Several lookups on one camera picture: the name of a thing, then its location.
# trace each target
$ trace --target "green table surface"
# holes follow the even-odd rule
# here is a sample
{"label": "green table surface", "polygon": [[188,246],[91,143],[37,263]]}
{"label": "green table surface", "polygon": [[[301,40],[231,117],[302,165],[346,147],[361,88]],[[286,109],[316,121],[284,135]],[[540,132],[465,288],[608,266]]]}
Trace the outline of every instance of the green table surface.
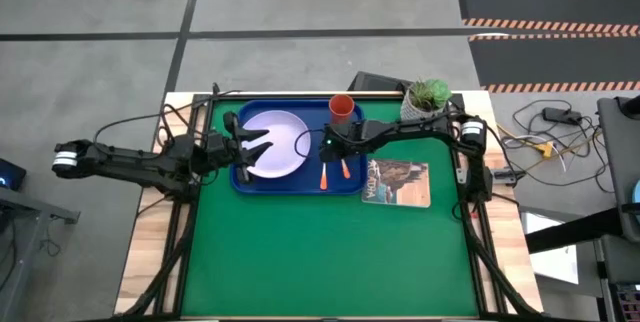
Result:
{"label": "green table surface", "polygon": [[[213,126],[244,101],[220,102]],[[365,118],[399,117],[395,100],[358,101]],[[431,206],[363,203],[348,196],[248,195],[229,169],[203,187],[184,316],[476,316],[448,147],[400,141],[376,157],[426,162]]]}

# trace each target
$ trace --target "blue tray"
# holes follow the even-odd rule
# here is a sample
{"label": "blue tray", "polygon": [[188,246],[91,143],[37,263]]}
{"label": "blue tray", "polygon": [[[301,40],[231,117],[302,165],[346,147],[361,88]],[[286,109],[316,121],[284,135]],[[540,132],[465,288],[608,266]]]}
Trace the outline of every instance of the blue tray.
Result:
{"label": "blue tray", "polygon": [[[238,112],[240,125],[244,125],[253,116],[270,110],[283,110],[298,116],[308,129],[323,128],[329,123],[329,100],[257,100],[244,105]],[[352,121],[363,119],[362,109],[356,104]],[[318,156],[323,134],[311,132],[309,157],[293,173],[280,178],[261,178],[254,176],[251,184],[241,184],[235,173],[231,175],[231,185],[243,193],[254,194],[352,194],[362,189],[367,181],[367,157],[346,158],[351,178],[342,175],[340,161],[327,163],[327,190],[320,189],[322,162]]]}

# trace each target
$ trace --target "white cable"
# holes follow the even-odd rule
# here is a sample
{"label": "white cable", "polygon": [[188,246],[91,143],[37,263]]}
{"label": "white cable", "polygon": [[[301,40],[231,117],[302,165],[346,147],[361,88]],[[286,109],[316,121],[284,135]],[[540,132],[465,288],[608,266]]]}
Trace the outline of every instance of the white cable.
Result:
{"label": "white cable", "polygon": [[[522,135],[522,136],[517,136],[514,138],[508,138],[507,141],[505,141],[505,144],[508,144],[511,141],[518,141],[519,139],[523,139],[523,138],[537,138],[540,141],[542,141],[543,143],[547,143],[550,140],[545,140],[544,138],[540,137],[540,136],[534,136],[534,135]],[[558,151],[558,149],[556,148],[556,146],[553,145],[553,143],[551,143],[551,148],[553,148],[554,151],[556,151],[556,153],[558,154],[558,157],[560,157],[560,163],[562,163],[562,170],[564,171],[564,173],[567,173],[567,165],[564,163],[564,158],[562,157],[562,154],[560,154],[560,151]]]}

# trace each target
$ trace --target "concrete floor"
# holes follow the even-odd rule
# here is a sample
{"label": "concrete floor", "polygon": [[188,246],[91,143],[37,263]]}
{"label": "concrete floor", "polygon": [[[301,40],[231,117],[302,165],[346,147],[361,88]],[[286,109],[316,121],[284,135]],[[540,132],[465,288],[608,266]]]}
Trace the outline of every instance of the concrete floor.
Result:
{"label": "concrete floor", "polygon": [[[0,34],[178,31],[186,0],[0,0]],[[461,27],[457,0],[198,0],[192,31],[296,28]],[[115,304],[140,189],[102,178],[63,181],[50,172],[57,142],[90,138],[113,120],[156,112],[174,41],[0,42],[0,156],[29,171],[25,191],[79,209],[73,228],[53,226],[63,246],[42,254],[22,309],[24,320],[109,316]],[[190,41],[177,91],[345,89],[358,70],[405,79],[440,77],[453,89],[478,89],[463,37]],[[494,95],[498,122],[534,98],[563,98],[583,113],[611,93]],[[122,126],[105,140],[149,148],[154,120]],[[527,165],[535,153],[510,153]],[[598,167],[595,155],[540,166],[550,181],[573,180]],[[607,185],[608,176],[603,176]],[[593,182],[567,188],[523,180],[524,205],[587,214],[610,206]],[[595,305],[543,293],[551,314],[594,315]]]}

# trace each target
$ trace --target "book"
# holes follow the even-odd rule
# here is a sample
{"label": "book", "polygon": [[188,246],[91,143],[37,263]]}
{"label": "book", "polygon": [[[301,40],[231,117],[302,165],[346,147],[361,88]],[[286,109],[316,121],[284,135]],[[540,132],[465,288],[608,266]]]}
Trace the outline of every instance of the book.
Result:
{"label": "book", "polygon": [[429,166],[426,163],[370,158],[362,201],[394,206],[431,205]]}

